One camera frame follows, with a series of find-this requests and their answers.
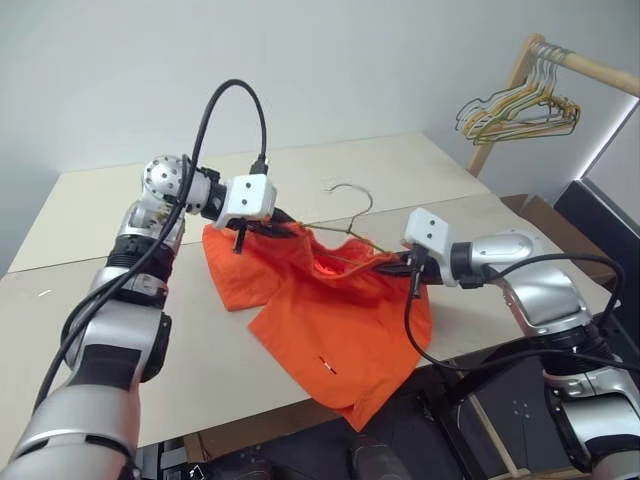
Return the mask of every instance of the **wooden clothing rack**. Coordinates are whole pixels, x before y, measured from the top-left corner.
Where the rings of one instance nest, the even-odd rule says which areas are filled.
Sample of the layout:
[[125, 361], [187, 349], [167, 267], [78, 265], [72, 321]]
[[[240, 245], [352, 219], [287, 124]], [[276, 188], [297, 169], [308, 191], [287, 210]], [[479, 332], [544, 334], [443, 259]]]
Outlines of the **wooden clothing rack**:
[[[539, 43], [546, 42], [544, 37], [538, 33], [532, 34], [527, 39], [522, 47], [520, 55], [518, 56], [518, 60], [516, 61], [513, 71], [509, 76], [507, 88], [517, 87], [526, 80], [527, 75], [531, 70], [532, 61], [537, 56], [536, 52], [538, 50], [534, 47]], [[557, 63], [558, 65], [562, 65], [569, 70], [581, 73], [582, 75], [617, 88], [618, 90], [627, 92], [630, 95], [640, 97], [640, 77], [632, 75], [629, 72], [625, 72], [619, 68], [610, 67], [604, 63], [596, 62], [595, 60], [591, 60], [590, 58], [577, 53], [568, 53], [557, 61], [554, 61], [551, 58], [549, 60]], [[467, 167], [467, 170], [474, 177], [477, 177], [480, 170], [482, 170], [492, 148], [492, 143], [475, 148], [473, 156], [471, 157], [471, 162], [469, 162], [469, 166]]]

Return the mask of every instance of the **orange t-shirt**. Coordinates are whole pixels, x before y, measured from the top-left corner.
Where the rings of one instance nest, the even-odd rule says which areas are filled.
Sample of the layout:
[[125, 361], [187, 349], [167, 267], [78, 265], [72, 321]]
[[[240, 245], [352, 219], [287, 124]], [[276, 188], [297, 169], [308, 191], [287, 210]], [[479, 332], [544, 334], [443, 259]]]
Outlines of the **orange t-shirt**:
[[[409, 280], [371, 269], [394, 254], [374, 255], [356, 239], [327, 249], [301, 225], [287, 227], [298, 236], [248, 232], [242, 255], [232, 252], [232, 232], [205, 227], [211, 276], [227, 310], [265, 305], [249, 329], [311, 397], [361, 430], [418, 361], [403, 326]], [[414, 305], [413, 331], [426, 347], [428, 302]]]

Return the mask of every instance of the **black cable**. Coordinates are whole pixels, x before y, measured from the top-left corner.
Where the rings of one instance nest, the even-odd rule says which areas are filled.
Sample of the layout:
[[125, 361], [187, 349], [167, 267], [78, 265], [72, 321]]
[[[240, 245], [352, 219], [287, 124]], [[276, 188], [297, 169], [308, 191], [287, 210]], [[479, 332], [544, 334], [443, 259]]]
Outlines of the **black cable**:
[[609, 301], [607, 302], [607, 305], [602, 311], [602, 315], [596, 322], [596, 325], [598, 327], [603, 328], [611, 318], [611, 312], [613, 312], [613, 309], [616, 306], [616, 302], [620, 298], [620, 294], [622, 293], [622, 289], [624, 288], [624, 282], [625, 282], [625, 274], [624, 274], [623, 268], [620, 266], [618, 262], [611, 260], [610, 258], [601, 257], [599, 255], [592, 255], [590, 253], [550, 253], [547, 255], [538, 255], [536, 257], [531, 257], [531, 258], [527, 258], [525, 260], [516, 262], [513, 265], [510, 265], [509, 267], [505, 268], [501, 272], [490, 275], [489, 281], [492, 282], [492, 281], [498, 280], [510, 274], [514, 270], [522, 268], [526, 265], [531, 265], [532, 263], [538, 263], [538, 262], [546, 262], [549, 260], [583, 260], [586, 262], [601, 263], [603, 265], [608, 266], [614, 271], [616, 276], [613, 284], [613, 289], [612, 289], [613, 291], [611, 292], [611, 296], [609, 297]]
[[506, 356], [504, 358], [501, 358], [499, 360], [493, 360], [493, 361], [490, 361], [490, 362], [485, 362], [485, 363], [482, 363], [482, 364], [480, 364], [478, 366], [475, 366], [475, 367], [454, 366], [454, 365], [451, 365], [448, 362], [443, 362], [441, 360], [438, 360], [437, 358], [432, 357], [427, 352], [422, 350], [422, 348], [420, 347], [420, 345], [416, 341], [415, 337], [413, 336], [413, 332], [411, 331], [411, 306], [413, 304], [413, 293], [412, 292], [413, 292], [413, 287], [414, 287], [415, 282], [416, 282], [416, 276], [414, 275], [411, 278], [411, 285], [409, 287], [409, 294], [407, 295], [407, 302], [406, 302], [405, 308], [404, 308], [404, 329], [405, 329], [407, 337], [409, 338], [409, 341], [411, 342], [411, 345], [413, 346], [413, 348], [423, 358], [425, 358], [426, 360], [430, 361], [431, 363], [433, 363], [434, 365], [436, 365], [438, 367], [447, 368], [449, 370], [456, 370], [456, 371], [459, 371], [459, 372], [480, 372], [480, 371], [483, 371], [483, 370], [490, 370], [490, 369], [494, 369], [494, 368], [497, 368], [497, 367], [503, 367], [505, 365], [509, 365], [509, 364], [511, 364], [513, 362], [516, 362], [516, 361], [519, 361], [519, 360], [523, 360], [523, 359], [528, 358], [528, 357], [539, 356], [539, 355], [558, 355], [558, 356], [562, 356], [562, 357], [575, 358], [577, 360], [582, 360], [584, 362], [592, 363], [594, 365], [622, 368], [624, 370], [629, 370], [631, 372], [640, 373], [640, 365], [634, 365], [634, 364], [626, 363], [626, 362], [617, 362], [615, 360], [608, 360], [608, 359], [605, 359], [605, 358], [592, 357], [590, 355], [583, 355], [581, 353], [566, 352], [564, 350], [555, 350], [555, 349], [538, 349], [538, 350], [528, 350], [526, 352], [514, 353], [514, 354], [508, 355], [508, 356]]
[[[263, 162], [266, 160], [266, 149], [267, 149], [267, 131], [266, 131], [266, 123], [264, 119], [264, 113], [262, 110], [262, 106], [260, 105], [260, 100], [258, 96], [254, 92], [254, 90], [242, 80], [232, 79], [227, 80], [223, 84], [221, 84], [213, 95], [211, 99], [207, 103], [204, 114], [202, 116], [202, 120], [200, 121], [200, 127], [198, 129], [198, 134], [196, 136], [196, 141], [193, 146], [193, 153], [191, 155], [191, 161], [188, 162], [188, 159], [183, 157], [182, 163], [182, 178], [184, 181], [180, 185], [180, 189], [178, 191], [178, 198], [176, 203], [171, 207], [169, 215], [165, 221], [158, 238], [153, 242], [151, 247], [144, 253], [142, 257], [138, 259], [138, 261], [131, 267], [129, 271], [120, 275], [119, 277], [107, 282], [107, 284], [102, 287], [96, 289], [94, 292], [90, 293], [87, 297], [85, 297], [77, 306], [73, 309], [69, 317], [67, 318], [65, 325], [63, 327], [63, 336], [64, 339], [60, 348], [58, 349], [56, 355], [51, 361], [51, 365], [49, 365], [49, 369], [42, 380], [42, 384], [40, 385], [40, 389], [38, 390], [38, 395], [36, 397], [35, 405], [33, 411], [35, 412], [40, 404], [47, 397], [49, 390], [51, 389], [51, 385], [53, 380], [55, 379], [56, 373], [62, 365], [64, 361], [64, 357], [69, 351], [69, 348], [76, 340], [76, 338], [80, 335], [81, 332], [85, 330], [89, 322], [93, 319], [95, 314], [104, 306], [107, 301], [109, 301], [113, 296], [137, 273], [144, 267], [146, 262], [153, 256], [158, 248], [162, 245], [165, 239], [171, 233], [171, 230], [175, 226], [178, 221], [180, 215], [182, 214], [182, 210], [185, 208], [187, 203], [187, 197], [189, 195], [189, 190], [191, 189], [191, 184], [193, 183], [193, 177], [196, 173], [196, 169], [198, 166], [198, 159], [200, 157], [200, 150], [202, 148], [202, 141], [204, 140], [204, 134], [207, 130], [207, 125], [209, 124], [209, 119], [211, 118], [211, 114], [213, 112], [213, 108], [215, 107], [217, 101], [222, 96], [222, 94], [232, 86], [239, 86], [244, 88], [251, 98], [253, 98], [256, 108], [258, 110], [258, 116], [260, 119], [260, 131], [261, 131], [261, 146], [260, 146], [260, 154], [258, 156], [258, 160]], [[77, 323], [75, 328], [72, 331], [70, 330], [71, 324], [77, 318], [77, 315], [80, 314], [84, 309], [82, 319]]]

